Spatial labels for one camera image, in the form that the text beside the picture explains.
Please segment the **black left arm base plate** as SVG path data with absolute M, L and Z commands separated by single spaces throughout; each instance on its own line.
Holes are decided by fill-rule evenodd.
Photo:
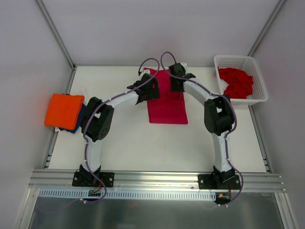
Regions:
M 113 187 L 114 184 L 114 176 L 113 172 L 98 172 L 94 173 L 106 187 Z M 73 176 L 72 186 L 73 187 L 98 187 L 100 185 L 100 181 L 98 181 L 90 172 L 84 171 L 76 171 Z

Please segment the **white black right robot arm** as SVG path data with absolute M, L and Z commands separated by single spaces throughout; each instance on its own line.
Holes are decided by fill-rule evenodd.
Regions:
M 212 134 L 215 163 L 213 172 L 203 180 L 203 184 L 215 189 L 228 189 L 235 177 L 231 162 L 229 134 L 234 130 L 236 120 L 229 97 L 214 94 L 201 85 L 196 76 L 187 73 L 181 63 L 169 66 L 172 92 L 185 92 L 204 106 L 204 125 Z

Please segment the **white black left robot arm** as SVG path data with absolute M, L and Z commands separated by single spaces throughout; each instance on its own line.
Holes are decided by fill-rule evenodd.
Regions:
M 140 80 L 128 86 L 127 90 L 121 94 L 106 101 L 97 97 L 89 100 L 81 121 L 85 150 L 84 160 L 75 178 L 77 181 L 88 186 L 96 186 L 102 182 L 100 177 L 102 140 L 110 131 L 114 113 L 144 101 L 160 98 L 156 77 L 147 72 L 141 72 L 140 76 Z

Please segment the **magenta t shirt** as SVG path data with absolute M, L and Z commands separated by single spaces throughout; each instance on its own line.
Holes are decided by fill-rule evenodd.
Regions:
M 172 92 L 170 76 L 164 71 L 150 69 L 156 74 L 160 98 L 147 102 L 149 122 L 152 124 L 188 124 L 188 117 L 185 108 L 184 94 Z

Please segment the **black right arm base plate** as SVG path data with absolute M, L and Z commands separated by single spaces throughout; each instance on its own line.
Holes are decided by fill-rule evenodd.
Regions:
M 199 189 L 240 190 L 241 188 L 241 181 L 238 175 L 225 180 L 222 180 L 220 176 L 214 173 L 199 174 L 197 178 Z

